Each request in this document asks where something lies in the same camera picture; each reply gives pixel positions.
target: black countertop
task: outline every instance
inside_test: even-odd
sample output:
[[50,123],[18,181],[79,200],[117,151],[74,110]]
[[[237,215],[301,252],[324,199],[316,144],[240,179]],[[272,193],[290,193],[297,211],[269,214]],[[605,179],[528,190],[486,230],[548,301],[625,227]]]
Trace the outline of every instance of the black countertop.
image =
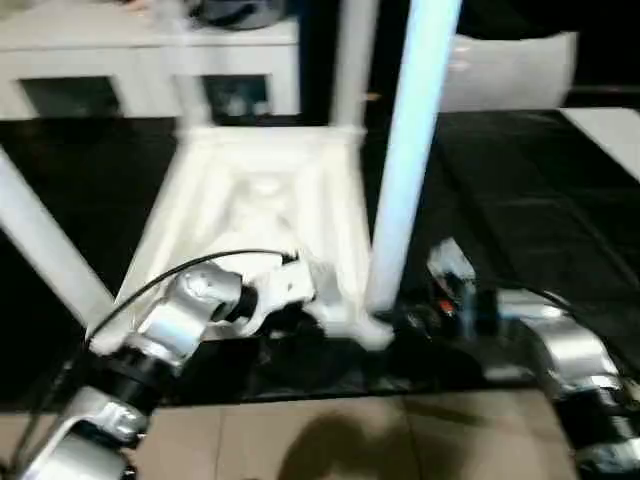
[[[173,122],[161,119],[5,122],[0,143],[115,292],[175,150],[172,131]],[[370,132],[362,150],[370,224],[386,133]],[[640,226],[632,219],[639,213],[637,182],[557,112],[441,115],[401,298],[416,298],[429,248],[454,236],[480,277],[522,281],[573,301],[581,321],[638,371]],[[4,236],[0,258],[0,406],[22,409],[82,332]],[[383,356],[314,332],[300,338],[207,345],[171,402],[490,386],[465,354],[410,335]]]

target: wire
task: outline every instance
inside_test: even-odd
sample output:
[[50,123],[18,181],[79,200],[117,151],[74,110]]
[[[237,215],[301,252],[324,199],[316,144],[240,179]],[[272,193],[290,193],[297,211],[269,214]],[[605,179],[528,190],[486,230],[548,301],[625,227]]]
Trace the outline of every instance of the wire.
[[61,368],[59,369],[56,377],[54,378],[51,386],[44,392],[44,394],[37,400],[36,405],[31,409],[29,422],[27,426],[22,432],[20,439],[16,443],[16,447],[11,455],[11,460],[9,462],[9,473],[15,473],[20,466],[24,450],[28,446],[33,437],[34,432],[38,428],[38,424],[40,423],[40,418],[42,417],[42,413],[51,406],[51,403],[59,393],[62,386],[65,384],[66,380],[70,377],[71,373],[75,370],[76,366],[79,363],[79,360],[90,350],[91,343],[96,338],[96,336],[104,330],[104,328],[109,325],[115,318],[118,317],[122,312],[124,312],[127,308],[129,308],[136,300],[138,300],[142,295],[147,293],[156,285],[162,283],[167,278],[172,277],[188,268],[191,268],[195,265],[199,265],[204,262],[208,262],[211,260],[215,260],[217,258],[222,257],[230,257],[234,255],[246,255],[246,254],[267,254],[267,255],[278,255],[282,257],[283,263],[287,260],[291,259],[291,255],[278,252],[275,250],[262,250],[262,249],[243,249],[243,250],[229,250],[226,252],[217,252],[211,253],[208,255],[204,255],[202,257],[197,257],[187,262],[184,262],[176,267],[173,267],[170,270],[167,270],[164,273],[161,273],[154,279],[150,280],[148,283],[144,284],[138,290],[133,292],[129,297],[127,297],[122,303],[120,303],[116,308],[114,308],[111,313],[109,313],[106,317],[104,317],[96,327],[91,331],[91,333],[85,338],[85,340],[80,344],[75,353],[72,354],[71,358],[63,363]]

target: white furniture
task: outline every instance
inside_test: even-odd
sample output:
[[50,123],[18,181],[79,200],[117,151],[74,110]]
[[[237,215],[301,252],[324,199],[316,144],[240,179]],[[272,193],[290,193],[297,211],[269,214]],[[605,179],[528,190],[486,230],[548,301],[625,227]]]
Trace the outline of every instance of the white furniture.
[[163,58],[171,35],[152,12],[133,13],[114,3],[45,0],[0,21],[0,118],[37,116],[20,80],[107,77],[126,117],[179,116],[173,76],[263,75],[270,112],[299,112],[298,24],[230,32],[187,32],[191,67]]

